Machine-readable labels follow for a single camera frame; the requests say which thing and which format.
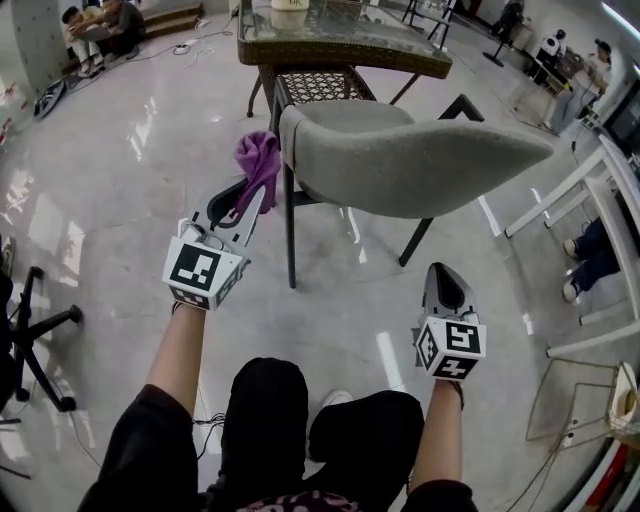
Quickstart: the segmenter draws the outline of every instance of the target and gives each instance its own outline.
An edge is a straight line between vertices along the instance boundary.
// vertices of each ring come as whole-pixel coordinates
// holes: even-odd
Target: jeans
[[[569,128],[572,121],[578,117],[582,109],[593,100],[596,95],[581,85],[576,85],[573,92],[565,89],[558,95],[556,108],[553,111],[549,125],[560,134]]]
[[[225,508],[266,497],[320,490],[386,511],[413,467],[424,420],[411,395],[382,391],[325,407],[309,433],[309,451],[326,464],[302,479],[308,419],[300,369],[278,359],[253,359],[231,388],[222,435]]]
[[[573,274],[573,280],[580,290],[591,290],[598,279],[620,271],[600,217],[589,224],[584,235],[575,240],[575,244],[576,255],[583,262]]]

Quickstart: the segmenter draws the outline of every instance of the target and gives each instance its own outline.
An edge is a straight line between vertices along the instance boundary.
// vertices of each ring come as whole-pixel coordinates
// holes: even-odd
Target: white metal frame
[[[589,195],[593,198],[596,207],[600,212],[602,223],[609,235],[611,245],[613,246],[616,259],[620,265],[620,269],[624,275],[627,285],[628,303],[633,311],[634,321],[629,325],[608,332],[601,336],[595,336],[583,341],[554,347],[547,350],[549,357],[561,357],[568,353],[594,347],[603,343],[609,343],[626,336],[640,333],[640,272],[638,268],[638,259],[640,255],[636,249],[631,236],[631,232],[627,227],[622,211],[615,201],[609,185],[606,182],[608,173],[615,181],[620,190],[631,217],[635,225],[640,230],[640,190],[638,189],[637,180],[633,174],[627,159],[620,149],[609,139],[600,136],[601,146],[587,158],[578,168],[573,171],[565,180],[558,185],[549,195],[540,201],[531,210],[520,217],[516,222],[511,224],[506,230],[507,237],[513,236],[527,224],[532,222],[536,217],[547,210],[551,205],[556,203],[565,194],[581,181],[584,181],[587,189],[579,192],[575,197],[565,203],[558,211],[545,221],[547,227],[553,226],[558,220],[564,217],[571,210],[582,204]],[[597,179],[590,178],[589,174],[604,162],[606,171],[598,176]],[[596,322],[606,316],[611,316],[622,311],[627,304],[614,304],[602,311],[595,311],[589,315],[585,315],[580,319],[582,325]]]

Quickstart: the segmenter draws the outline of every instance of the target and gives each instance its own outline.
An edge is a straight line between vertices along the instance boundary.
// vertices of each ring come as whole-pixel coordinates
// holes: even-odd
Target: black metal chair frame
[[[270,130],[280,139],[280,117],[282,111],[289,105],[293,105],[291,94],[287,88],[284,79],[279,76],[276,78],[276,87],[274,92],[273,112],[271,113]],[[471,103],[469,98],[464,94],[458,96],[455,101],[442,113],[438,119],[455,119],[460,114],[464,114],[471,121],[483,122],[484,117],[478,109]],[[285,228],[287,237],[287,268],[289,274],[289,286],[295,288],[296,281],[296,252],[295,252],[295,227],[294,227],[294,208],[297,206],[306,206],[309,204],[317,204],[320,201],[312,198],[304,191],[294,191],[294,172],[283,162],[283,180],[284,180],[284,198],[285,198]],[[431,226],[433,218],[422,219],[417,229],[411,236],[407,247],[404,249],[398,263],[401,267],[405,267],[409,259],[415,252],[418,244],[424,237],[425,233]]]
[[[76,401],[70,396],[58,398],[58,395],[51,386],[51,382],[49,382],[49,379],[33,353],[33,345],[38,338],[67,320],[71,320],[73,323],[80,322],[82,320],[82,311],[80,311],[80,308],[77,306],[71,306],[67,311],[58,313],[36,324],[29,325],[33,282],[35,279],[42,279],[43,277],[44,271],[41,268],[31,267],[29,269],[24,291],[21,294],[22,300],[17,310],[18,318],[16,323],[10,326],[10,341],[13,343],[14,358],[17,366],[15,397],[19,402],[29,400],[29,391],[22,387],[22,372],[24,363],[26,362],[38,381],[38,384],[40,384],[49,397],[49,400],[53,402],[53,405],[56,406],[56,409],[60,412],[74,411],[76,409]]]

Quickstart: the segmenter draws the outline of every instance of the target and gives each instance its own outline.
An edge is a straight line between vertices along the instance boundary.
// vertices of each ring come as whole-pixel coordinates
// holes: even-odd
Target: black shirt
[[[147,31],[142,13],[130,2],[120,2],[118,14],[107,14],[105,21],[110,27],[117,26],[120,30],[134,30],[142,35]]]
[[[215,500],[209,508],[210,496],[198,494],[192,428],[191,416],[176,400],[145,386],[116,424],[98,481],[79,510],[217,510]],[[274,510],[274,505],[283,512],[360,512],[357,503],[320,490],[264,499],[243,510]],[[402,512],[440,510],[477,512],[471,489],[448,480],[427,482],[409,495]]]

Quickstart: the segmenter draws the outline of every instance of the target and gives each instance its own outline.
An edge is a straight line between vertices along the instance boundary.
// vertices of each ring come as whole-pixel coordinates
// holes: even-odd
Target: white cube
[[[427,375],[461,381],[486,357],[487,328],[430,316],[422,326],[416,349]]]
[[[162,280],[176,300],[213,311],[242,279],[249,263],[242,256],[173,237]]]

